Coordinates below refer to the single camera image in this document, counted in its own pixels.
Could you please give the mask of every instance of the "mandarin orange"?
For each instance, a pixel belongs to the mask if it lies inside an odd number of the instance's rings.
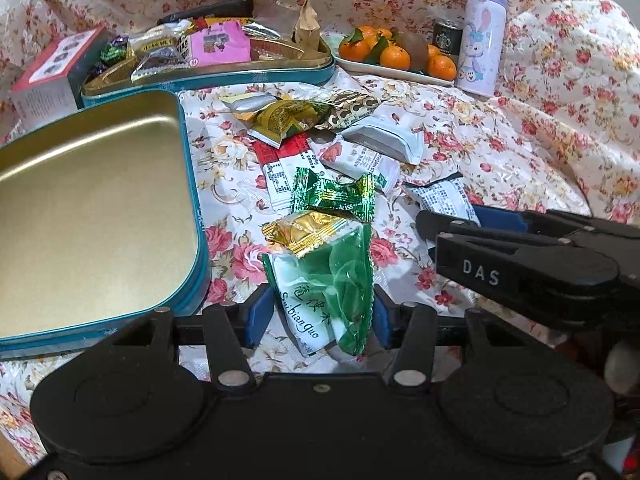
[[[370,25],[362,25],[361,27],[357,27],[360,29],[360,32],[362,33],[362,37],[366,40],[367,38],[370,38],[371,36],[375,37],[378,35],[378,33],[376,32],[376,29],[371,27]]]
[[[440,49],[435,45],[429,45],[429,54],[427,59],[431,59],[433,56],[439,56],[441,53]]]
[[[456,64],[447,56],[439,54],[427,61],[427,74],[431,77],[452,81],[456,78]]]
[[[408,52],[397,45],[388,46],[380,54],[380,65],[398,70],[409,70],[411,57]]]
[[[354,43],[343,41],[338,47],[338,54],[342,59],[359,63],[362,63],[369,52],[371,52],[371,47],[367,40],[355,41]]]
[[[391,39],[391,37],[393,36],[393,33],[388,29],[388,28],[377,28],[376,32],[380,35],[380,36],[384,36],[385,38],[387,38],[388,40]]]

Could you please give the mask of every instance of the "floral fabric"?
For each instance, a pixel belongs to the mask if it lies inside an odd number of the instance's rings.
[[[98,23],[121,32],[139,30],[169,12],[212,1],[0,0],[0,145],[18,136],[7,91],[52,38]],[[303,0],[257,0],[258,12],[274,1],[296,8]],[[465,0],[311,1],[325,28],[372,23],[427,34],[435,16],[461,18],[465,5]],[[559,208],[639,224],[639,40],[624,11],[610,0],[509,0],[502,69],[495,97],[487,102],[455,88],[342,71],[326,87],[372,92],[385,100],[377,116],[424,136],[422,162],[403,167],[408,181],[420,184],[459,169],[474,203]],[[300,97],[318,92],[306,85],[261,84],[180,94],[214,261],[209,303],[241,301],[265,280],[258,256],[270,248],[259,226],[276,215],[250,138],[219,101],[224,94],[252,90]],[[377,200],[371,256],[376,281],[395,301],[419,301],[454,316],[479,304],[545,342],[558,338],[437,276],[412,225],[417,206],[400,185]],[[249,361],[256,372],[384,370],[393,355],[372,339],[363,356],[331,348],[305,359],[274,316]],[[71,357],[0,363],[0,430],[30,463],[44,453],[28,412],[31,392]],[[456,349],[438,349],[435,377],[458,361]],[[206,377],[202,349],[182,348],[180,362]]]

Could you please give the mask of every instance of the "starbucks can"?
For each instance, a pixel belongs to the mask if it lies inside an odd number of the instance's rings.
[[[460,43],[462,42],[462,23],[437,18],[433,24],[431,44],[437,46],[441,53],[449,56],[458,66]]]

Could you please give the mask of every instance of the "green leaf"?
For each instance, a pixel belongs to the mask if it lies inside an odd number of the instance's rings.
[[[364,59],[364,62],[372,65],[379,64],[380,54],[382,54],[382,51],[385,50],[388,46],[389,46],[388,40],[384,36],[382,36],[376,43],[376,46],[374,46],[371,49],[371,52],[367,54],[367,57]]]
[[[357,43],[359,41],[364,40],[364,36],[362,35],[362,31],[358,28],[355,27],[353,29],[353,32],[351,33],[351,35],[348,38],[344,38],[344,42],[345,43]]]

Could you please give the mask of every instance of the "white thermos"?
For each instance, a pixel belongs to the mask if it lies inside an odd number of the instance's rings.
[[[493,96],[504,37],[507,0],[468,0],[456,86]]]

